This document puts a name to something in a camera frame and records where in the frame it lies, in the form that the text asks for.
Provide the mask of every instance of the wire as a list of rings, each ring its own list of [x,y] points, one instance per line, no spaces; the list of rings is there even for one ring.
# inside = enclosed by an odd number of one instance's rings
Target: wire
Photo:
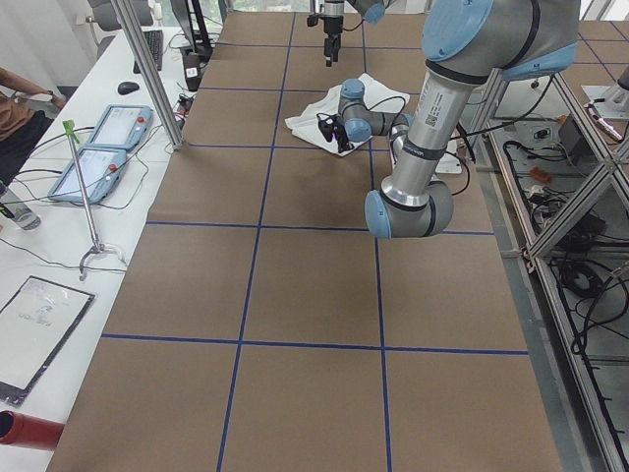
[[[472,162],[476,164],[476,155],[474,154],[474,150],[472,149],[470,140],[468,140],[468,132],[465,130],[465,128],[463,128],[463,125],[461,124],[461,122],[458,122],[456,124],[456,129],[459,132],[459,135],[461,135],[461,139],[463,140],[463,143],[465,143],[465,146],[468,149],[468,152],[470,153],[470,159],[472,160]]]
[[[468,187],[470,187],[470,180],[471,180],[471,172],[470,172],[470,167],[468,167],[468,164],[465,162],[464,159],[462,159],[461,157],[459,157],[458,155],[456,155],[454,152],[450,152],[449,150],[447,150],[445,152],[446,154],[450,154],[454,157],[456,157],[459,162],[461,162],[461,165],[463,165],[463,168],[465,169],[466,172],[466,180],[465,180],[465,185],[463,186],[463,188],[457,192],[454,192],[452,194],[452,197],[456,197],[457,195],[462,194],[463,192],[465,192],[466,190],[468,190]]]
[[[173,39],[175,39],[176,37],[179,37],[179,36],[186,37],[182,32],[178,32],[177,34],[174,34],[170,38],[170,40],[168,41],[168,44],[166,44],[166,48],[165,48],[164,52],[166,52],[166,50],[168,50],[168,49],[179,49],[179,47],[173,47]]]
[[[29,253],[31,256],[39,259],[40,261],[44,262],[45,264],[48,264],[49,266],[59,266],[59,267],[67,268],[67,269],[70,269],[70,270],[75,270],[75,269],[79,269],[80,268],[78,265],[65,265],[63,263],[57,263],[57,262],[54,262],[54,261],[49,261],[49,260],[43,258],[42,256],[34,253],[30,249],[23,248],[21,246],[17,246],[17,245],[15,245],[13,243],[10,243],[6,239],[0,238],[0,241],[2,241],[7,246],[11,246],[14,249],[18,249],[20,251],[24,251],[26,253]],[[88,270],[98,270],[98,271],[103,271],[103,272],[114,272],[114,273],[125,273],[126,272],[126,270],[123,270],[121,268],[91,267],[89,265],[86,265],[84,268],[86,268]]]
[[[163,127],[163,125],[157,125],[157,126],[155,126],[154,128],[152,128],[152,129],[150,130],[150,132],[148,133],[146,140],[145,140],[145,141],[144,141],[144,142],[143,142],[143,143],[142,143],[142,144],[141,144],[141,145],[140,145],[137,149],[135,149],[135,151],[134,151],[134,153],[133,153],[133,154],[131,154],[130,156],[128,156],[128,157],[125,159],[125,161],[124,161],[124,162],[122,162],[122,163],[118,166],[117,171],[122,170],[122,169],[123,169],[126,165],[128,165],[128,164],[129,164],[129,162],[130,162],[130,161],[131,161],[134,157],[137,157],[138,152],[140,152],[140,151],[144,148],[144,146],[146,146],[146,145],[148,144],[149,140],[150,140],[150,139],[151,139],[151,138],[155,135],[155,133],[157,132],[157,130],[158,130],[159,128],[161,128],[161,127]],[[91,182],[91,183],[87,184],[87,185],[86,185],[86,189],[88,189],[88,188],[90,188],[90,187],[93,187],[94,185],[98,184],[99,182],[101,182],[102,180],[106,179],[106,178],[107,178],[107,177],[109,177],[109,176],[110,176],[110,174],[103,175],[103,176],[102,176],[102,177],[100,177],[99,179],[96,179],[95,181],[93,181],[93,182]],[[27,204],[27,203],[31,203],[31,202],[46,202],[46,203],[54,203],[54,202],[51,202],[51,201],[50,201],[50,199],[49,199],[48,197],[36,197],[36,196],[35,196],[35,195],[34,195],[34,194],[30,191],[30,189],[29,189],[28,187],[27,187],[27,189],[29,190],[29,193],[33,196],[33,198],[32,198],[32,199],[28,199],[28,200],[21,200],[20,202],[25,203],[25,204]],[[136,191],[134,192],[134,195],[132,196],[132,198],[133,198],[133,197],[137,194],[137,191],[138,191],[138,189],[136,189]],[[64,193],[61,193],[61,194],[54,194],[54,195],[52,195],[52,196],[50,196],[50,197],[63,197],[63,196],[66,196],[66,195],[71,195],[71,194],[74,194],[75,192],[76,192],[76,190],[72,190],[72,191],[69,191],[69,192],[64,192]],[[18,203],[18,202],[8,202],[8,204],[16,204],[16,203]]]
[[[543,98],[545,97],[545,95],[547,94],[548,90],[550,89],[550,84],[552,84],[552,81],[554,80],[554,74],[551,74],[550,77],[548,78],[548,83],[546,84],[546,87],[543,88],[542,93],[540,94],[539,98],[537,99],[537,101],[533,104],[533,106],[531,108],[529,108],[528,111],[526,111],[525,113],[523,113],[522,115],[518,116],[517,118],[511,120],[511,121],[507,121],[505,123],[502,123],[500,125],[496,125],[496,126],[492,126],[489,128],[485,128],[483,130],[478,130],[472,133],[468,133],[468,138],[471,136],[475,136],[475,135],[482,135],[484,133],[489,133],[490,131],[495,131],[495,130],[500,130],[502,128],[506,128],[507,126],[511,126],[515,123],[517,123],[518,121],[522,121],[523,119],[525,119],[527,116],[529,116],[531,113],[533,113],[533,110],[535,110],[540,103],[542,102]],[[454,138],[450,138],[450,141],[452,140],[458,140],[460,139],[460,136],[455,136]]]
[[[83,128],[77,128],[76,130],[74,130],[74,132],[75,132],[75,133],[80,133],[80,132],[83,132],[83,131],[91,131],[91,130],[93,130],[93,129],[94,129],[94,127],[93,127],[93,126],[85,126],[85,127],[83,127]],[[67,136],[67,135],[66,135],[65,133],[63,133],[63,134],[61,134],[61,135],[54,136],[54,137],[50,138],[49,140],[44,141],[43,143],[39,143],[37,146],[35,146],[35,147],[32,149],[32,151],[31,151],[31,152],[29,152],[29,157],[31,157],[31,156],[32,156],[32,154],[33,154],[36,150],[38,150],[39,148],[41,148],[41,147],[43,147],[43,146],[45,146],[45,145],[47,145],[47,144],[49,144],[49,143],[52,143],[53,141],[56,141],[56,140],[58,140],[59,138],[65,138],[66,136]]]
[[[600,238],[605,238],[605,239],[611,239],[612,241],[620,241],[623,243],[628,243],[629,239],[627,238],[618,238],[616,236],[609,236],[608,234],[600,234],[599,235]]]
[[[526,147],[522,143],[518,141],[514,141],[514,140],[505,141],[504,144],[502,145],[503,149],[508,148],[508,147],[515,147],[517,149],[523,150],[525,152],[526,157],[529,159],[540,159],[540,160],[545,160],[547,162],[562,162],[568,158],[565,152],[562,152],[561,154],[553,154],[553,155],[538,154],[536,150],[556,150],[556,149],[552,147],[540,147],[540,148]]]
[[[146,165],[146,163],[140,159],[139,156],[139,152],[142,150],[142,148],[148,144],[148,142],[150,141],[150,139],[155,136],[157,130],[159,128],[161,128],[163,125],[157,125],[155,128],[153,128],[152,130],[150,130],[150,133],[148,135],[148,137],[146,138],[146,141],[138,148],[138,150],[136,150],[134,152],[134,154],[131,156],[131,158],[135,158],[138,160],[138,162],[144,167],[144,173],[142,175],[142,177],[140,178],[140,182],[138,183],[138,186],[136,187],[136,189],[134,190],[134,192],[132,193],[132,195],[130,196],[129,200],[122,206],[109,206],[106,204],[97,204],[99,207],[104,207],[104,208],[109,208],[109,209],[125,209],[126,207],[128,207],[131,202],[134,200],[134,198],[138,195],[138,193],[140,192],[140,190],[142,189],[142,185],[144,182],[144,178],[146,177],[146,175],[148,175],[149,172],[149,167]]]
[[[369,108],[367,108],[367,111],[372,111],[374,108],[376,108],[377,106],[381,105],[382,103],[384,103],[386,101],[390,101],[390,100],[395,100],[395,99],[402,100],[404,102],[404,105],[402,106],[400,111],[397,112],[397,114],[399,116],[400,113],[402,113],[402,111],[404,110],[404,108],[406,108],[406,105],[408,104],[408,102],[406,101],[406,98],[404,98],[402,95],[394,95],[394,96],[389,96],[387,98],[384,98],[381,101],[379,101],[378,103],[376,103],[375,105],[372,105]]]
[[[566,251],[564,257],[562,258],[562,260],[558,260],[556,258],[553,258],[550,260],[550,266],[551,267],[555,267],[559,272],[562,271],[562,268],[564,265],[566,264],[572,264],[571,261],[568,261],[568,255],[569,253]],[[604,265],[602,263],[599,263],[597,261],[593,261],[591,259],[582,259],[579,260],[580,262],[583,263],[588,263],[590,265],[594,265],[594,266],[598,266],[601,269],[605,270],[607,273],[611,273],[612,270],[609,266]],[[602,286],[600,287],[599,293],[597,294],[597,296],[594,298],[594,300],[592,301],[590,307],[588,308],[588,311],[585,315],[581,314],[579,312],[579,307],[582,304],[585,304],[588,300],[592,300],[591,298],[582,298],[580,299],[575,305],[574,308],[571,308],[568,305],[566,296],[565,296],[565,292],[564,292],[564,287],[563,284],[561,282],[560,277],[557,276],[557,274],[555,273],[555,271],[552,271],[552,275],[555,278],[555,282],[557,284],[557,289],[559,291],[560,294],[560,298],[561,301],[564,305],[564,308],[570,312],[570,313],[575,313],[577,316],[579,316],[580,318],[582,318],[583,321],[583,327],[581,329],[577,329],[574,325],[573,325],[573,329],[574,329],[574,338],[572,340],[572,342],[570,343],[570,351],[573,354],[576,355],[582,355],[585,356],[586,355],[586,348],[588,347],[588,333],[589,331],[597,326],[602,326],[605,327],[606,329],[610,330],[611,332],[614,332],[615,334],[627,338],[629,339],[629,336],[616,331],[614,329],[609,328],[606,325],[609,325],[610,323],[613,323],[617,320],[619,320],[620,318],[622,318],[624,315],[626,315],[627,311],[629,310],[629,287],[627,286],[627,283],[629,283],[629,280],[626,279],[622,279],[622,278],[616,278],[613,275],[610,275],[603,283]],[[607,317],[604,320],[600,320],[600,321],[593,321],[592,320],[592,316],[595,312],[595,309],[597,308],[597,306],[600,303],[600,300],[602,299],[602,297],[608,293],[610,290],[613,290],[616,287],[621,287],[623,292],[624,292],[624,306],[622,307],[622,309],[616,313],[615,315],[612,315],[610,317]]]
[[[214,23],[214,24],[216,24],[216,25],[219,25],[220,27],[222,27],[222,26],[223,26],[223,24],[222,24],[222,23],[219,23],[219,22],[217,22],[216,20],[213,20],[212,18],[207,17],[206,15],[203,15],[203,17],[204,17],[206,20],[208,20],[209,22],[212,22],[212,23]]]
[[[53,170],[53,169],[29,169],[29,170],[21,170],[20,172],[18,172],[16,174],[16,177],[18,175],[22,175],[22,174],[28,174],[29,172],[50,172],[51,174],[63,174],[63,172],[61,170]]]
[[[355,30],[357,30],[358,28],[360,28],[360,27],[363,25],[363,23],[364,23],[364,22],[365,22],[365,20],[361,20],[361,22],[360,22],[360,23],[358,23],[358,24],[357,24],[356,26],[354,26],[353,28],[349,28],[349,29],[344,28],[343,30],[344,30],[344,31],[346,31],[346,32],[355,31]]]

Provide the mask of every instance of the metal hook stand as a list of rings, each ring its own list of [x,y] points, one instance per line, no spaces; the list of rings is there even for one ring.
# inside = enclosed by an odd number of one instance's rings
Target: metal hook stand
[[[89,226],[89,234],[91,236],[91,242],[93,243],[91,248],[84,254],[79,262],[79,280],[83,281],[86,279],[86,260],[90,256],[95,256],[98,254],[115,254],[118,256],[118,260],[123,263],[125,266],[127,262],[125,261],[125,256],[120,248],[114,246],[113,244],[106,244],[100,242],[100,238],[98,237],[98,233],[96,232],[96,226],[94,224],[94,218],[91,214],[91,207],[89,206],[89,200],[87,199],[87,188],[86,181],[83,178],[83,171],[81,170],[81,163],[79,161],[79,155],[77,154],[77,147],[75,145],[75,141],[78,141],[75,133],[74,133],[74,122],[72,120],[64,121],[63,127],[66,130],[66,135],[68,136],[68,143],[70,144],[70,150],[72,151],[72,159],[75,162],[75,169],[77,170],[77,180],[79,181],[79,188],[81,189],[81,198],[83,199],[83,208],[86,211],[87,216],[87,225]]]

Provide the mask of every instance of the monitor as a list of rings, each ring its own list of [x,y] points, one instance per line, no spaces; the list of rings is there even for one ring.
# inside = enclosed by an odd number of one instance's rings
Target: monitor
[[[95,148],[131,150],[146,133],[152,119],[152,110],[142,105],[109,105],[87,144]]]
[[[200,1],[171,0],[170,6],[184,36],[190,43],[192,52],[197,53],[202,62],[209,61],[212,55],[212,45],[207,34]]]

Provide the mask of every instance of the blue tape line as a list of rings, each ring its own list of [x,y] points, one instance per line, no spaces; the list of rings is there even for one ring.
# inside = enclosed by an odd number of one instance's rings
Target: blue tape line
[[[146,224],[150,225],[168,225],[168,226],[205,226],[205,227],[217,227],[217,228],[259,228],[259,229],[283,229],[294,231],[346,231],[366,233],[369,232],[367,228],[347,228],[347,227],[333,227],[333,226],[289,226],[283,224],[240,224],[240,223],[212,223],[212,222],[188,222],[188,221],[157,221],[149,220]],[[491,231],[442,231],[442,234],[449,235],[462,235],[462,236],[494,236]]]
[[[377,238],[373,238],[375,254],[375,281],[377,288],[377,311],[380,324],[380,365],[382,366],[382,403],[384,408],[384,436],[386,444],[386,470],[393,471],[393,454],[391,452],[391,420],[389,414],[389,387],[386,371],[386,337],[384,335],[384,308],[382,306],[382,278],[380,271],[380,248]]]
[[[232,87],[199,87],[199,90],[234,90],[234,91],[282,91],[281,88],[232,88]],[[315,88],[286,88],[284,91],[291,93],[327,93],[328,90]]]
[[[284,47],[288,48],[286,44],[245,44],[245,43],[235,43],[235,42],[217,42],[217,46],[225,45],[225,46],[236,46],[236,47]],[[314,44],[292,44],[290,46],[292,49],[320,49],[321,46]],[[343,46],[343,49],[382,49],[382,50],[390,50],[390,49],[402,49],[408,51],[421,51],[421,46]]]
[[[592,46],[590,46],[590,40],[589,39],[584,39],[583,42],[586,43],[586,45],[590,48],[590,50],[592,51],[592,53],[594,54],[594,57],[597,58],[597,60],[599,61],[600,65],[602,65],[602,67],[605,69],[605,71],[609,74],[609,76],[615,80],[615,78],[613,77],[613,74],[611,73],[611,71],[609,69],[607,69],[607,64],[605,64],[604,62],[602,62],[602,60],[600,59],[599,55],[597,54],[597,52],[594,50],[594,48]],[[620,63],[615,63],[615,62],[610,62],[608,64],[620,64]]]
[[[335,344],[327,342],[260,341],[255,339],[220,339],[211,337],[152,336],[103,332],[100,337],[131,341],[181,342],[198,344],[228,344],[232,346],[295,347],[304,349],[339,349],[350,351],[426,352],[434,354],[481,354],[494,356],[528,356],[528,351],[509,349],[463,349],[449,347],[369,346],[367,344]]]
[[[225,454],[225,445],[227,443],[227,434],[229,431],[229,421],[231,418],[231,410],[232,410],[232,405],[233,405],[233,401],[234,401],[234,392],[236,390],[236,379],[238,378],[238,367],[240,364],[240,356],[241,356],[241,351],[242,351],[242,340],[245,336],[245,327],[247,324],[247,314],[248,314],[248,310],[249,310],[249,302],[251,299],[251,292],[252,292],[252,286],[253,286],[253,282],[254,282],[254,275],[256,272],[256,260],[257,260],[257,249],[259,248],[259,235],[261,233],[261,225],[262,225],[262,221],[264,218],[264,207],[266,205],[266,194],[268,191],[268,182],[270,180],[270,174],[271,174],[271,166],[273,163],[273,153],[274,153],[274,145],[275,145],[275,140],[277,138],[277,130],[279,128],[279,117],[280,117],[280,112],[282,109],[282,99],[284,97],[284,87],[286,85],[286,76],[288,74],[288,64],[289,64],[289,59],[290,59],[290,55],[291,55],[291,44],[293,42],[293,33],[295,31],[295,21],[296,21],[297,15],[293,14],[293,22],[291,24],[291,33],[289,36],[289,41],[288,41],[288,49],[286,51],[286,62],[284,64],[284,74],[283,74],[283,78],[282,78],[282,91],[279,94],[279,100],[277,103],[277,112],[275,115],[275,129],[273,131],[273,139],[271,141],[271,143],[273,144],[273,146],[271,147],[271,151],[270,151],[270,155],[268,158],[268,165],[267,165],[267,169],[266,169],[266,179],[264,181],[264,191],[262,193],[262,202],[260,205],[260,209],[259,209],[259,218],[257,221],[257,234],[256,234],[256,242],[254,245],[254,254],[252,256],[252,266],[251,266],[251,270],[250,270],[250,274],[249,274],[249,282],[247,285],[247,296],[245,298],[245,307],[243,308],[243,318],[241,321],[241,327],[240,327],[240,333],[238,336],[238,340],[241,341],[241,343],[238,344],[238,348],[236,349],[236,359],[234,360],[234,370],[232,373],[232,382],[230,384],[230,388],[229,388],[229,398],[227,401],[227,408],[225,411],[225,421],[223,423],[223,434],[221,437],[221,443],[220,443],[220,449],[219,449],[219,454],[218,454],[218,460],[216,463],[216,472],[220,472],[221,468],[222,468],[222,464],[223,464],[223,457]]]

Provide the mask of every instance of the water bottle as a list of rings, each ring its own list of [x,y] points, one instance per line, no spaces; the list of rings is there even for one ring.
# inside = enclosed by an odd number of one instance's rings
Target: water bottle
[[[0,213],[11,219],[22,229],[30,230],[39,226],[41,218],[21,202],[16,194],[9,190],[9,187],[0,181]]]

